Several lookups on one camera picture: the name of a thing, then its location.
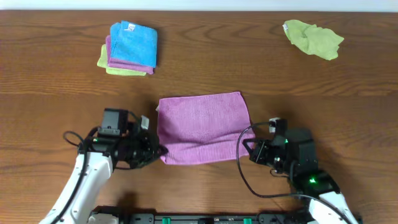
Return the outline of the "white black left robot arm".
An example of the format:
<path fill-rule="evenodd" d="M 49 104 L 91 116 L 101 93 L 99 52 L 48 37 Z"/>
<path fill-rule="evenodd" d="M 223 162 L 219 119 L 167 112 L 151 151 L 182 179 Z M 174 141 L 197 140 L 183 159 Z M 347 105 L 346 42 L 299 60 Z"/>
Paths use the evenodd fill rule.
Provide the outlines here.
<path fill-rule="evenodd" d="M 42 223 L 130 223 L 128 215 L 93 208 L 102 186 L 118 162 L 140 169 L 168 150 L 149 129 L 149 119 L 132 111 L 106 108 L 102 123 L 85 138 L 77 136 L 77 157 L 62 193 Z"/>

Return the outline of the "purple microfiber cloth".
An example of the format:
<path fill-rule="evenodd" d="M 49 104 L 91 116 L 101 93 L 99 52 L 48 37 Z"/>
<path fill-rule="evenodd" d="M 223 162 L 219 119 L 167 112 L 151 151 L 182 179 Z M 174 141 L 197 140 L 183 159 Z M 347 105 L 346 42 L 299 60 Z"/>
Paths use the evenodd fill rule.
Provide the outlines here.
<path fill-rule="evenodd" d="M 251 125 L 238 91 L 162 98 L 157 107 L 157 135 L 168 153 L 167 165 L 191 166 L 234 160 L 241 132 Z"/>

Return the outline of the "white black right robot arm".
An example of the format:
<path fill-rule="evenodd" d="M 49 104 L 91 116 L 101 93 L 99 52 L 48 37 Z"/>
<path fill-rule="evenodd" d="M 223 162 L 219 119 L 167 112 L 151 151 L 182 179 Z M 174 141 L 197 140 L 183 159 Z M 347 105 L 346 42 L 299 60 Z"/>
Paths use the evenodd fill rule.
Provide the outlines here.
<path fill-rule="evenodd" d="M 287 179 L 291 193 L 257 193 L 244 177 L 239 148 L 244 146 L 249 160 L 270 167 L 270 173 Z M 273 118 L 244 129 L 236 143 L 236 163 L 248 190 L 259 198 L 294 197 L 305 209 L 289 218 L 294 223 L 362 223 L 346 203 L 332 176 L 319 168 L 315 141 L 307 128 L 288 128 L 287 120 Z"/>

